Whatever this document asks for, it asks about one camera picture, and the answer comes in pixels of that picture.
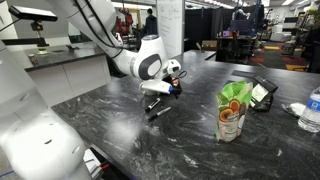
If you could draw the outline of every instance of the green snack bag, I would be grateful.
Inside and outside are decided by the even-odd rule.
[[[217,94],[219,121],[216,135],[218,139],[230,142],[241,134],[252,88],[252,83],[232,82],[225,85]]]

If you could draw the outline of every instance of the plastic bottle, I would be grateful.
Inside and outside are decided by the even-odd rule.
[[[298,124],[310,132],[320,131],[320,87],[312,91]]]

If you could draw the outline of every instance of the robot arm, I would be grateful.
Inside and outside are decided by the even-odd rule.
[[[99,45],[123,74],[144,80],[142,92],[170,94],[171,85],[163,78],[181,68],[177,60],[168,60],[161,37],[145,36],[140,51],[134,53],[119,45],[111,31],[116,12],[110,0],[46,0],[59,14]]]

